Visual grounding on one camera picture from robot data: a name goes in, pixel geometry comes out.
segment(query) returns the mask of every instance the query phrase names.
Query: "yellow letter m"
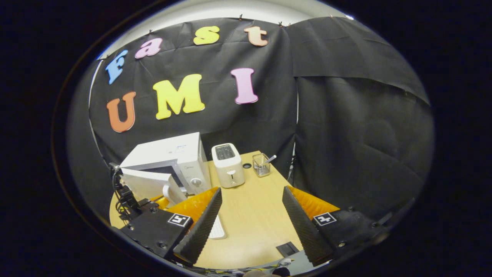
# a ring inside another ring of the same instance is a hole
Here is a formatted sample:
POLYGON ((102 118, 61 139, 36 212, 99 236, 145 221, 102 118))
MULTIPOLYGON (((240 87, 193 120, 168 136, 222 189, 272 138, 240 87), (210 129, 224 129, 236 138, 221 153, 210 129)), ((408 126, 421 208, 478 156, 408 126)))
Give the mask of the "yellow letter m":
POLYGON ((183 78, 180 88, 176 90, 168 80, 160 81, 153 86, 157 91, 157 119, 168 118, 171 116, 171 111, 167 108, 167 104, 171 107, 175 114, 179 114, 181 106, 184 107, 185 113, 201 111, 205 109, 205 104, 200 100, 200 90, 198 83, 202 79, 200 74, 191 74, 183 78))

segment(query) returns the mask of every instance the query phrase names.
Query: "pink letter i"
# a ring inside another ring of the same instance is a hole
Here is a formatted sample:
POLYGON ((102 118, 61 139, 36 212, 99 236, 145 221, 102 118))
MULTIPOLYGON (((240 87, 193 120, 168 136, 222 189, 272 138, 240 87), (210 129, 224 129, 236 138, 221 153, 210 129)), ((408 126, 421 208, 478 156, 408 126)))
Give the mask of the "pink letter i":
POLYGON ((236 84, 238 86, 238 96, 236 97, 237 104, 254 103, 258 101, 258 96, 253 92, 253 85, 251 84, 251 74, 253 69, 242 68, 233 69, 231 74, 236 78, 236 84))

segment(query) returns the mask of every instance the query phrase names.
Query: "microwave label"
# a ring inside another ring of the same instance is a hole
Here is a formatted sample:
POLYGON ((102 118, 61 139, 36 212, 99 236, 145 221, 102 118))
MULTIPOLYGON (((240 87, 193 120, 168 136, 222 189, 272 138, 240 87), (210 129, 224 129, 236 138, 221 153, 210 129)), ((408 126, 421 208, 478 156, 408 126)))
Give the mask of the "microwave label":
POLYGON ((186 145, 180 145, 180 146, 176 147, 175 153, 184 152, 185 151, 185 148, 186 148, 186 145))

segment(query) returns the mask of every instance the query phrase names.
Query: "foam letter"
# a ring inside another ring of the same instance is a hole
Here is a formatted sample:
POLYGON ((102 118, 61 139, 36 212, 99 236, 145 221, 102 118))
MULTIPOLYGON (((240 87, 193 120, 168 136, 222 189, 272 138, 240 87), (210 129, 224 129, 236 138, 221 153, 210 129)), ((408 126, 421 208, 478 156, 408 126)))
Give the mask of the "foam letter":
POLYGON ((198 83, 202 79, 200 74, 191 74, 183 78, 180 88, 176 91, 174 86, 168 80, 160 81, 153 86, 157 91, 157 119, 163 119, 171 116, 167 104, 175 114, 179 114, 181 106, 184 107, 185 113, 201 111, 205 109, 205 104, 200 100, 200 91, 198 83))
POLYGON ((109 123, 111 123, 111 128, 115 132, 121 133, 128 131, 135 124, 135 106, 133 105, 135 95, 135 92, 129 92, 123 95, 123 101, 126 103, 126 120, 124 122, 120 121, 120 116, 118 115, 118 103, 120 99, 113 99, 106 105, 109 111, 109 123))
POLYGON ((123 56, 128 53, 128 50, 123 50, 112 62, 106 66, 106 70, 109 73, 109 84, 111 85, 118 76, 123 72, 123 69, 120 67, 124 64, 123 56))
POLYGON ((253 69, 233 69, 231 74, 236 78, 236 84, 238 86, 238 96, 236 97, 237 104, 254 103, 258 101, 258 96, 253 92, 253 85, 251 84, 251 74, 254 73, 253 69))
POLYGON ((268 44, 268 41, 262 40, 261 35, 266 35, 267 31, 260 29, 258 26, 253 26, 245 29, 245 32, 248 34, 248 39, 251 44, 256 46, 265 46, 268 44))
POLYGON ((159 53, 160 50, 159 46, 161 43, 162 43, 162 39, 159 37, 145 42, 144 44, 142 44, 142 46, 140 46, 140 50, 138 50, 137 53, 135 53, 135 58, 141 59, 145 56, 153 56, 159 53))
POLYGON ((196 30, 195 36, 197 37, 193 39, 193 42, 196 45, 214 43, 219 38, 218 31, 219 28, 217 26, 201 27, 196 30))

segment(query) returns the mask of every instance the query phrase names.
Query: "white toaster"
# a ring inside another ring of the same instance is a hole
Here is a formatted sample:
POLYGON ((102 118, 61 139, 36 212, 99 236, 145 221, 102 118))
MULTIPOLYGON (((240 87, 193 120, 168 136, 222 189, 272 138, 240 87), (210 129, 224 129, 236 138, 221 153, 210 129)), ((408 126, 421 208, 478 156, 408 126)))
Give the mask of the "white toaster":
POLYGON ((232 143, 212 147, 212 158, 221 187, 231 188, 244 184, 241 156, 232 143))

